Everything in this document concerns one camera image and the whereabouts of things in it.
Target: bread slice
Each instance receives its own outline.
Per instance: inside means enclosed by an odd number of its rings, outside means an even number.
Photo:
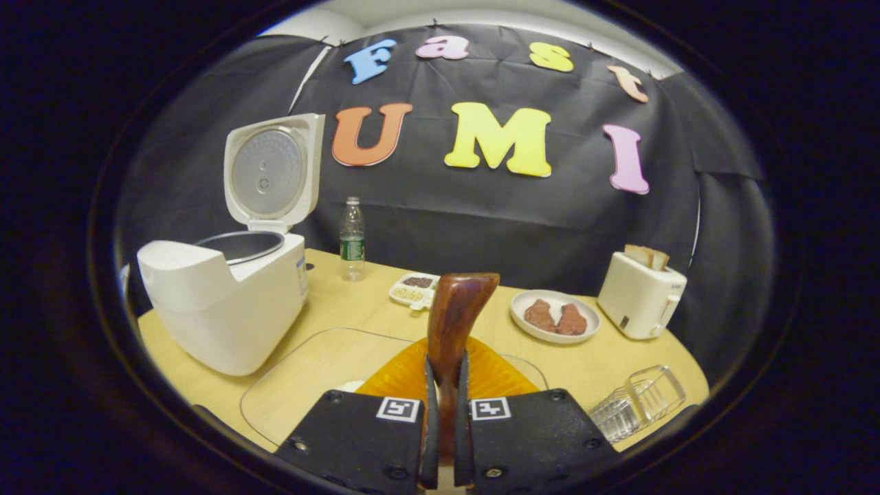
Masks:
[[[663,251],[634,244],[626,244],[623,247],[623,254],[657,271],[663,271],[666,268],[666,263],[669,261],[669,255]]]

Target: letter m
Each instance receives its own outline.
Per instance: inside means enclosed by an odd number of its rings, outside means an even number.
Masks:
[[[480,157],[474,152],[475,141],[491,168],[497,168],[513,146],[513,156],[507,160],[508,170],[535,177],[550,175],[551,167],[544,150],[544,132],[550,123],[550,114],[520,108],[502,127],[482,103],[456,103],[452,111],[458,114],[458,131],[452,152],[444,159],[446,165],[466,168],[479,165]]]

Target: white rice cooker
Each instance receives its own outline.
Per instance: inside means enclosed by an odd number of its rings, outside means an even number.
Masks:
[[[233,130],[226,138],[226,207],[247,232],[195,244],[154,240],[137,252],[159,320],[184,351],[220,373],[256,371],[309,291],[305,238],[290,233],[318,202],[324,115]]]

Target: pink letter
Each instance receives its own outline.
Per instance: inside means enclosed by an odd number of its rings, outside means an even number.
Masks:
[[[611,138],[614,146],[615,168],[611,185],[631,193],[648,194],[648,182],[642,177],[639,149],[635,145],[642,137],[634,130],[619,125],[606,124],[602,130]]]
[[[468,41],[461,36],[436,36],[428,38],[424,45],[415,50],[415,54],[421,58],[437,58],[439,56],[449,60],[458,60],[470,55],[467,53]]]

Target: white toaster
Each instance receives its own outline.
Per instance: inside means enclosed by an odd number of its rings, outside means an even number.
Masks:
[[[597,303],[623,335],[659,336],[685,291],[687,277],[671,268],[652,270],[623,253],[614,253]]]

